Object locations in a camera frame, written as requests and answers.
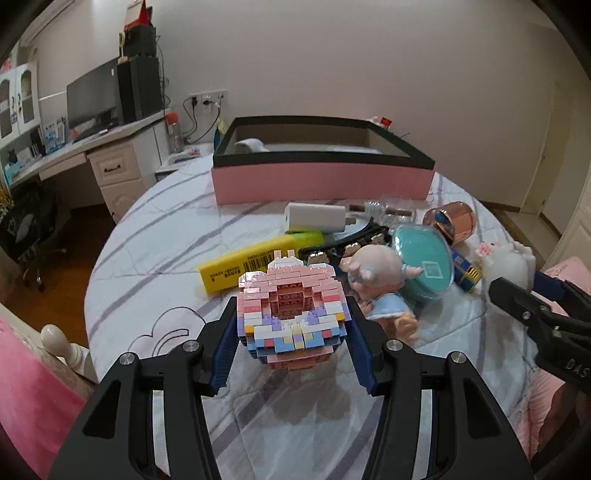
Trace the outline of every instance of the white charger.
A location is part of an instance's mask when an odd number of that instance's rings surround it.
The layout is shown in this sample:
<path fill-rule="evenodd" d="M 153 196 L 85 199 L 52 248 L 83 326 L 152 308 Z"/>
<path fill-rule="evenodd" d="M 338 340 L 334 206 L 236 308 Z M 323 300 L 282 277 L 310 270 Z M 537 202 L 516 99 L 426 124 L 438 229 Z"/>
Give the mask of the white charger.
<path fill-rule="evenodd" d="M 346 216 L 343 205 L 290 202 L 285 207 L 285 231 L 306 232 L 319 230 L 324 233 L 342 232 L 355 218 Z"/>

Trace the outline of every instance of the computer tower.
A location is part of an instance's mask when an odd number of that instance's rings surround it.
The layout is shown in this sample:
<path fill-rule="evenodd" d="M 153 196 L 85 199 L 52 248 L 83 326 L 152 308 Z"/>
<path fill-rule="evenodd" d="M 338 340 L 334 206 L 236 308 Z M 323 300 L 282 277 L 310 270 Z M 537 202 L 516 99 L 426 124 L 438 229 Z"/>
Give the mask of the computer tower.
<path fill-rule="evenodd" d="M 117 65 L 117 116 L 128 124 L 163 108 L 157 57 L 138 55 Z"/>

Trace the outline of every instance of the pink pillow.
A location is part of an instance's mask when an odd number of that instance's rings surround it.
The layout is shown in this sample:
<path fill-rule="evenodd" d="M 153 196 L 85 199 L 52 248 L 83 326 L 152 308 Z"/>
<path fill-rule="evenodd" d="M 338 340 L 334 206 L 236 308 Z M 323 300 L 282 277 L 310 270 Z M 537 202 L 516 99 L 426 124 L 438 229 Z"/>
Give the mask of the pink pillow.
<path fill-rule="evenodd" d="M 55 377 L 0 319 L 0 424 L 45 480 L 84 399 Z"/>
<path fill-rule="evenodd" d="M 578 257 L 571 257 L 549 268 L 545 273 L 560 280 L 569 280 L 586 293 L 591 294 L 591 273 Z M 535 295 L 548 303 L 554 313 L 568 316 L 556 302 L 549 301 L 541 295 Z M 540 371 L 538 378 L 534 382 L 528 410 L 523 415 L 520 424 L 515 428 L 517 438 L 519 438 L 521 446 L 529 459 L 534 456 L 538 449 L 540 429 L 550 411 L 554 394 L 562 385 L 564 385 L 564 382 L 561 379 L 544 370 Z"/>

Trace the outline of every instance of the computer monitor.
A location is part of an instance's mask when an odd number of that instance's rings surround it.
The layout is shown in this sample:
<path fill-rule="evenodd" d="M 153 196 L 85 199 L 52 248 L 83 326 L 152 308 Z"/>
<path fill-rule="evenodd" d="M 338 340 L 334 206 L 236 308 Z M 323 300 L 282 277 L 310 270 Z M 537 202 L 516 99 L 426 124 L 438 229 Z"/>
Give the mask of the computer monitor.
<path fill-rule="evenodd" d="M 116 69 L 117 59 L 109 60 L 68 85 L 66 100 L 70 129 L 93 118 L 103 127 L 118 123 L 116 118 L 112 119 L 117 108 Z"/>

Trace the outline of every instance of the office chair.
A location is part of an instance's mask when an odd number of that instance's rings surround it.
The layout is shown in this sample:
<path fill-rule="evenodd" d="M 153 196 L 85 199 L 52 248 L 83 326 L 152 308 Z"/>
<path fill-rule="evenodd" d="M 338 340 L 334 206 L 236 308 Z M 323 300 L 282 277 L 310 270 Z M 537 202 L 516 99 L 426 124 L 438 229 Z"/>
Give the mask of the office chair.
<path fill-rule="evenodd" d="M 0 222 L 0 247 L 22 266 L 25 286 L 29 285 L 30 272 L 37 273 L 37 288 L 40 292 L 45 290 L 41 265 L 47 255 L 67 253 L 65 248 L 50 248 L 56 221 L 56 195 L 33 183 L 23 187 L 14 199 L 14 206 Z"/>

